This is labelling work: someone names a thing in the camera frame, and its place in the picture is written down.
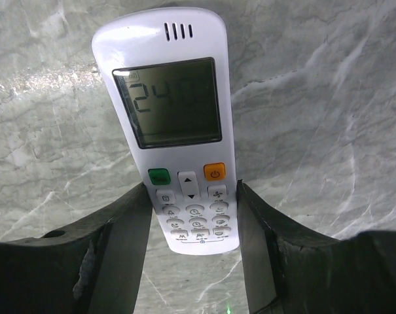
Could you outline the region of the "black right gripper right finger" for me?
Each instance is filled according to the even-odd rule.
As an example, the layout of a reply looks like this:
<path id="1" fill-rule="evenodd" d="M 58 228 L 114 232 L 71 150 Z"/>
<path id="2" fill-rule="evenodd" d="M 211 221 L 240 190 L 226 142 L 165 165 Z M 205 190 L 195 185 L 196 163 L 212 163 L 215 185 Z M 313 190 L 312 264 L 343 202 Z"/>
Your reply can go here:
<path id="1" fill-rule="evenodd" d="M 396 313 L 396 231 L 337 240 L 237 183 L 238 233 L 250 313 Z"/>

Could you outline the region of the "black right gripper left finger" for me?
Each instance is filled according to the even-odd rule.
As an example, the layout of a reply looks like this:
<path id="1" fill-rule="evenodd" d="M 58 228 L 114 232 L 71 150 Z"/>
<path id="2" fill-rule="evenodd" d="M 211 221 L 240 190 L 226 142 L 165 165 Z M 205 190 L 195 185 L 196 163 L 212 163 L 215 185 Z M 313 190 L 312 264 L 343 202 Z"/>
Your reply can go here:
<path id="1" fill-rule="evenodd" d="M 0 242 L 0 313 L 133 313 L 151 217 L 139 184 L 42 237 Z"/>

